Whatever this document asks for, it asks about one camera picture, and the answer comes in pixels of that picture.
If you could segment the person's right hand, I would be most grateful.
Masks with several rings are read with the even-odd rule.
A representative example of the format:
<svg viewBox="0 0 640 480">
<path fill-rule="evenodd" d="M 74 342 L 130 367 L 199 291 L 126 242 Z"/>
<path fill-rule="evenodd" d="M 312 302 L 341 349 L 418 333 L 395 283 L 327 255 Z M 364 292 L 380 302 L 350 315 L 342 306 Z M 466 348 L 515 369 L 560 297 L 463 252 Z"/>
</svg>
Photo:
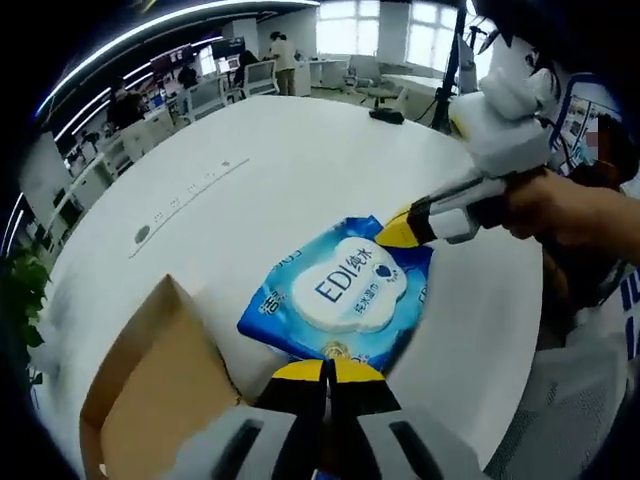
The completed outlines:
<svg viewBox="0 0 640 480">
<path fill-rule="evenodd" d="M 513 180 L 502 225 L 519 239 L 550 235 L 568 243 L 583 230 L 585 198 L 582 186 L 547 170 Z"/>
</svg>

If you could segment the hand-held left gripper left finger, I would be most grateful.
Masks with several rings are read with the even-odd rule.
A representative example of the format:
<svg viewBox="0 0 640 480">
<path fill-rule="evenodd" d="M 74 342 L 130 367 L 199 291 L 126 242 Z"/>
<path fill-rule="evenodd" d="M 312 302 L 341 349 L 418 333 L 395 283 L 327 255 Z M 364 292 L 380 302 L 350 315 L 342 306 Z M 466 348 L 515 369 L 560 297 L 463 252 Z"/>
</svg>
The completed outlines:
<svg viewBox="0 0 640 480">
<path fill-rule="evenodd" d="M 164 479 L 310 479 L 320 452 L 327 368 L 277 370 L 252 405 L 237 405 L 188 438 Z"/>
</svg>

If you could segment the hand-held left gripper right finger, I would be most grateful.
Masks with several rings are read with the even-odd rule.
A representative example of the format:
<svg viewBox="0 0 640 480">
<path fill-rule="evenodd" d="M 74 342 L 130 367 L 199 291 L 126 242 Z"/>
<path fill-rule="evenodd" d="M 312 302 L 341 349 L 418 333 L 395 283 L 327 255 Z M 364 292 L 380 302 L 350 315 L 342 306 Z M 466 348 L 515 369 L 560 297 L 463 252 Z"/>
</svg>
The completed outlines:
<svg viewBox="0 0 640 480">
<path fill-rule="evenodd" d="M 329 377 L 342 479 L 485 479 L 475 451 L 422 407 L 402 407 L 384 376 L 338 358 Z"/>
</svg>

